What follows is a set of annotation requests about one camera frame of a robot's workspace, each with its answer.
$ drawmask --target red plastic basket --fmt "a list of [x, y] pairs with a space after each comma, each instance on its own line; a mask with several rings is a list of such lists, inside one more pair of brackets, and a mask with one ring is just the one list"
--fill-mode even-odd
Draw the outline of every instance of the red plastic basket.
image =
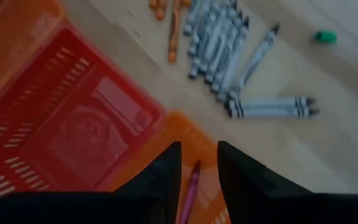
[[163, 119], [158, 103], [64, 26], [0, 93], [0, 196], [106, 190], [117, 163]]

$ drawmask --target orange plastic basket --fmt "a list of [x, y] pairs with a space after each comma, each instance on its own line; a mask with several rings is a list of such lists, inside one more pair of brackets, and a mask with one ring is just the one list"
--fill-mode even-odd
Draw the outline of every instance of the orange plastic basket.
[[63, 18], [61, 6], [53, 0], [0, 0], [0, 89]]
[[177, 222], [185, 203], [190, 174], [197, 160], [201, 161], [200, 181], [188, 223], [230, 223], [219, 183], [218, 146], [180, 112], [172, 112], [160, 131], [132, 155], [127, 163], [120, 163], [113, 171], [115, 179], [109, 190], [115, 191], [134, 178], [174, 141], [182, 147], [181, 190]]
[[0, 93], [0, 196], [106, 190], [165, 117], [69, 25], [45, 45]]

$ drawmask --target green object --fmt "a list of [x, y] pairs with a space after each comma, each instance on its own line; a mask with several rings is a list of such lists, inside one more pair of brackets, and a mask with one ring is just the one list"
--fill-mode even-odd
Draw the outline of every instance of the green object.
[[314, 35], [314, 40], [321, 44], [335, 44], [337, 37], [333, 31], [321, 30]]

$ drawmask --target light wood floor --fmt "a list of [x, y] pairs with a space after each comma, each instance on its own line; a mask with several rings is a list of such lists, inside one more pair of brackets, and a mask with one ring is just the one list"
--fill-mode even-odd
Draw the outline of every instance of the light wood floor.
[[[269, 27], [281, 22], [273, 49], [244, 98], [308, 95], [322, 113], [311, 120], [231, 120], [201, 80], [187, 78], [189, 39], [167, 63], [168, 19], [146, 0], [66, 0], [72, 23], [166, 109], [180, 109], [213, 139], [226, 140], [315, 192], [358, 192], [358, 1], [239, 0], [250, 15], [244, 62]], [[338, 43], [311, 45], [316, 29]]]

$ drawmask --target wooden floor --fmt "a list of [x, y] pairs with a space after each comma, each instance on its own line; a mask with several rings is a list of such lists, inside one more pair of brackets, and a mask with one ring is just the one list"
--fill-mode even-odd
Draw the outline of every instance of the wooden floor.
[[[244, 62], [274, 22], [280, 35], [244, 99], [308, 95], [322, 113], [311, 120], [232, 120], [201, 80], [187, 78], [189, 38], [167, 62], [168, 19], [146, 0], [66, 0], [70, 20], [166, 109], [180, 109], [213, 139], [226, 140], [315, 192], [358, 192], [358, 1], [239, 0], [250, 15]], [[316, 29], [338, 43], [310, 44]]]

